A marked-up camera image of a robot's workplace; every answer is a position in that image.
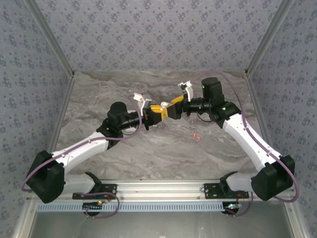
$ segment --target gray marble table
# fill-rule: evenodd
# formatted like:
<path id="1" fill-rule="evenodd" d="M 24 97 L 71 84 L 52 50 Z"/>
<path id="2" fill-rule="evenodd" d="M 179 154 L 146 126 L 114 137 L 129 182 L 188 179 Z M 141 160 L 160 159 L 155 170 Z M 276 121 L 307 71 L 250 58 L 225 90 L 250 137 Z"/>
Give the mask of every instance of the gray marble table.
<path id="1" fill-rule="evenodd" d="M 75 83 L 58 139 L 57 150 L 80 141 L 98 128 L 116 101 L 133 106 L 128 95 L 147 93 L 154 101 L 170 101 L 181 95 L 177 86 L 198 75 L 198 71 L 76 72 Z M 260 131 L 244 78 L 226 74 L 237 88 L 249 123 Z M 238 105 L 226 81 L 219 76 L 226 100 Z M 202 96 L 201 83 L 193 86 Z M 196 133 L 201 140 L 191 136 Z M 180 120 L 166 119 L 149 131 L 142 128 L 134 138 L 120 141 L 110 150 L 79 164 L 70 173 L 93 172 L 101 179 L 218 179 L 231 171 L 255 172 L 239 144 L 215 123 L 196 115 Z"/>

